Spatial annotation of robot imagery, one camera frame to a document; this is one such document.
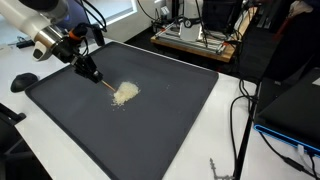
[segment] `laptop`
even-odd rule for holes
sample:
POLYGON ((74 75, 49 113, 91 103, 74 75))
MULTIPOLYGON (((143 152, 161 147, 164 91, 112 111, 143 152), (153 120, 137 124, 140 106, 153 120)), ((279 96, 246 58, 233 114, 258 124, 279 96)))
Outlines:
POLYGON ((254 129, 320 156, 320 69, 311 70, 257 113, 254 129))

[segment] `white cable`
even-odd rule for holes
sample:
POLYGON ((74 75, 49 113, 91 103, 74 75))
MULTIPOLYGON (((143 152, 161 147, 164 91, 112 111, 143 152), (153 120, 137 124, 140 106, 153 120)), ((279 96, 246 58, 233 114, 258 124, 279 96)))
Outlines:
POLYGON ((309 171, 311 174, 313 174, 313 170, 312 168, 309 166, 309 164, 304 160, 303 154, 304 154, 304 147, 302 145, 298 145, 298 154, 300 156, 301 161, 304 164, 304 168, 309 171))

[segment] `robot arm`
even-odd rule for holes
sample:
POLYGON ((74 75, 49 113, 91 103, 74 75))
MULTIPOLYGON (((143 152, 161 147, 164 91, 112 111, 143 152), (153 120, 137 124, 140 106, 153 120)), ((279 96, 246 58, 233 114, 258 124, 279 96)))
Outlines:
POLYGON ((95 83, 102 80, 92 58, 79 53, 81 35, 64 35, 54 24, 68 14, 65 0, 0 0, 1 14, 35 42, 33 58, 46 60, 51 54, 63 63, 70 63, 75 72, 95 83))

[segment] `black mat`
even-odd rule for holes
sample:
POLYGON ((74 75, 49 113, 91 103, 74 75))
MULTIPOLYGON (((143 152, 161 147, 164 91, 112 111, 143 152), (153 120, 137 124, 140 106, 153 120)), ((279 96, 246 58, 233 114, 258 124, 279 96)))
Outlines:
POLYGON ((110 178, 161 179, 218 74, 119 43, 91 55, 106 82, 117 88, 130 81, 141 92, 124 106, 112 106, 110 90, 68 66, 27 89, 27 95, 110 178))

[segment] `pile of rice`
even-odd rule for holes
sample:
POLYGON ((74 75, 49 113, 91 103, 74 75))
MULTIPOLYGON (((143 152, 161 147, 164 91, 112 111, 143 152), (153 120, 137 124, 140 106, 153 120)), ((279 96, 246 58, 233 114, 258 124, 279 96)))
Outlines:
POLYGON ((122 106, 140 92, 139 88, 130 82, 122 82, 117 92, 113 94, 113 105, 122 106))

